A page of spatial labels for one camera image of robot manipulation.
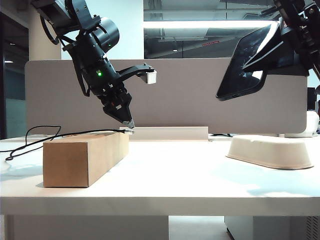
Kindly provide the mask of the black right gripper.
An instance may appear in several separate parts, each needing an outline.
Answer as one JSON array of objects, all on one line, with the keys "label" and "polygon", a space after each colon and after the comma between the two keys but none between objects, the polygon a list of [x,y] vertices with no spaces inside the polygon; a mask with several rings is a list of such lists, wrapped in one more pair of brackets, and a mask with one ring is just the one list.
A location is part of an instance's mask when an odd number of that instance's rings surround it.
[{"label": "black right gripper", "polygon": [[260,28],[257,39],[260,43],[250,54],[244,69],[267,69],[269,75],[308,76],[312,68],[308,44],[303,29],[283,17]]}]

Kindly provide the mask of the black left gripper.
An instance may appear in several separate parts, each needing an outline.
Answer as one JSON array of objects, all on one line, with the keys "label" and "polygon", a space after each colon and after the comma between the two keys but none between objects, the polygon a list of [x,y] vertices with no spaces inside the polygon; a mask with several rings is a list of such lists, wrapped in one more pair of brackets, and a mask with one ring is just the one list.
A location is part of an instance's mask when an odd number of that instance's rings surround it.
[{"label": "black left gripper", "polygon": [[101,101],[103,111],[111,118],[122,123],[129,129],[135,127],[130,111],[131,95],[128,93],[123,82],[111,87],[111,84],[93,89],[93,93]]}]

